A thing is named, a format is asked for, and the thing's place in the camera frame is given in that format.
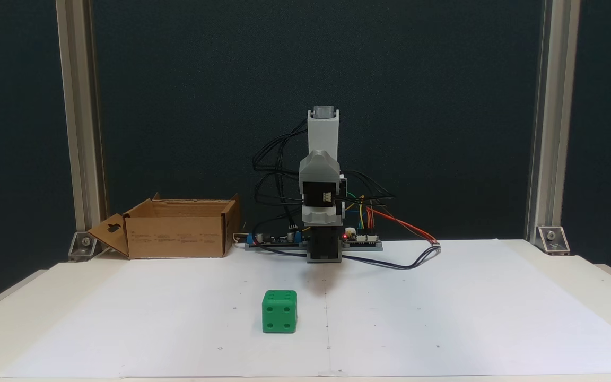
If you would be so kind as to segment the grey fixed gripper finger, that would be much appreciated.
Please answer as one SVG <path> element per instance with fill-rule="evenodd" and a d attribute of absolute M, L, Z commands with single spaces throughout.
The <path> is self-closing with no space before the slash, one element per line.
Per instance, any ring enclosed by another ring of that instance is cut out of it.
<path fill-rule="evenodd" d="M 334 206 L 303 206 L 301 217 L 305 224 L 339 224 Z"/>

